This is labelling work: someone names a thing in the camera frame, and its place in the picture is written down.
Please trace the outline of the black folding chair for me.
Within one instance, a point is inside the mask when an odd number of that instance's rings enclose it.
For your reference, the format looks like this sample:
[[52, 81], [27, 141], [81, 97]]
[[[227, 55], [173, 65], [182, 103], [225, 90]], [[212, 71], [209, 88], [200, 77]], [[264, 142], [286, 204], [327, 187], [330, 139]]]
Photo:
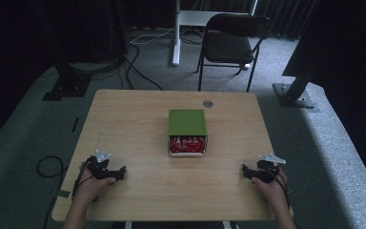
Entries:
[[251, 72], [246, 92], [250, 90], [260, 45], [268, 37], [271, 20], [266, 16], [219, 13], [211, 17], [204, 30], [196, 71], [198, 90], [202, 88], [204, 67], [238, 68], [239, 75], [247, 64]]

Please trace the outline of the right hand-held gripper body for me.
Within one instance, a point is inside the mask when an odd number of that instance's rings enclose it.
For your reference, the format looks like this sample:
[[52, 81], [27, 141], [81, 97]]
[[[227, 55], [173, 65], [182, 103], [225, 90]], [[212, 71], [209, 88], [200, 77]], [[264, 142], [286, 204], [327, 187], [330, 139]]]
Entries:
[[252, 177], [257, 177], [265, 183], [270, 183], [279, 174], [278, 166], [285, 163], [285, 159], [276, 156], [274, 153], [260, 155], [259, 161], [256, 163], [257, 170], [252, 171]]

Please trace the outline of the black stand with flat base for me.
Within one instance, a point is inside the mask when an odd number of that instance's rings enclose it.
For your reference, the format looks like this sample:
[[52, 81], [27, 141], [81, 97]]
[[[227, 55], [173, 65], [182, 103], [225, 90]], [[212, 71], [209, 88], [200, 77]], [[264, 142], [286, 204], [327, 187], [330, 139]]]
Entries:
[[67, 62], [65, 55], [59, 49], [53, 48], [53, 63], [59, 76], [47, 92], [44, 101], [60, 101], [63, 97], [84, 97], [89, 88], [92, 75], [77, 73]]

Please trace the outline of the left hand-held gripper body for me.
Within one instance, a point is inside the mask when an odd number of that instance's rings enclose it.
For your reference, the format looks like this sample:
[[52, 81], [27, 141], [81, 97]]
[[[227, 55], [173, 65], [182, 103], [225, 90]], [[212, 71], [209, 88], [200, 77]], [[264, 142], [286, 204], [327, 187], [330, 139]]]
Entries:
[[97, 179], [113, 177], [112, 172], [107, 169], [111, 156], [111, 154], [96, 149], [95, 155], [88, 158], [87, 168]]

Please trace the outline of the pile of red packets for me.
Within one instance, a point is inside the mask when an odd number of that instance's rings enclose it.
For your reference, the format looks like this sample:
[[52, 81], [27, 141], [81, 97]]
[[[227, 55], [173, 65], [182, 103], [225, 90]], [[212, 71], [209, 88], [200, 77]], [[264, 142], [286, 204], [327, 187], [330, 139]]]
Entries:
[[203, 136], [171, 136], [169, 150], [172, 154], [204, 154], [206, 145]]

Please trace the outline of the person's right hand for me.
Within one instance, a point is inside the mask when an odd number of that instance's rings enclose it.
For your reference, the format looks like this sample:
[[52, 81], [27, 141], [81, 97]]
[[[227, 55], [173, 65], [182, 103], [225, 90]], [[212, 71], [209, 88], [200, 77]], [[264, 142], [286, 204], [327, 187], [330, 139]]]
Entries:
[[278, 176], [275, 178], [274, 181], [270, 183], [265, 183], [257, 177], [254, 177], [252, 179], [252, 182], [261, 191], [264, 198], [267, 200], [271, 207], [286, 204], [289, 208], [286, 197], [287, 176], [282, 168], [279, 168]]

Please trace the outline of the person's left hand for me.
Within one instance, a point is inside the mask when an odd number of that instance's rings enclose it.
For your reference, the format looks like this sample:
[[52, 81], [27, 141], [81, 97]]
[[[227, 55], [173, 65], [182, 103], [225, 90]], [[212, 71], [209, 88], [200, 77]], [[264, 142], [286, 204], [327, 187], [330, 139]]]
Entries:
[[73, 200], [81, 199], [84, 201], [93, 202], [98, 195], [108, 186], [114, 184], [116, 180], [113, 177], [97, 179], [89, 169], [83, 168], [82, 174], [77, 184], [76, 192]]

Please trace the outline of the black stand with metal base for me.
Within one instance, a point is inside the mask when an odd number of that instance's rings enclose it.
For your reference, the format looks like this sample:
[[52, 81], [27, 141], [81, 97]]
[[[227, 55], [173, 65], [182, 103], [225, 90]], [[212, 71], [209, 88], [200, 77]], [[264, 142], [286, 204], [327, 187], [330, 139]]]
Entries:
[[282, 107], [314, 109], [315, 103], [306, 92], [312, 78], [312, 70], [297, 76], [292, 84], [274, 83], [274, 92]]

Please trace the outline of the green drawer box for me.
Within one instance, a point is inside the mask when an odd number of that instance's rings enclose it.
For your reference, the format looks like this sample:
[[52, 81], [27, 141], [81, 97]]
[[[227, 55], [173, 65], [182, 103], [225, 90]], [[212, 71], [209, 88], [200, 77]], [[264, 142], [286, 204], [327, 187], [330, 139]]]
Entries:
[[169, 135], [207, 135], [204, 110], [169, 110]]

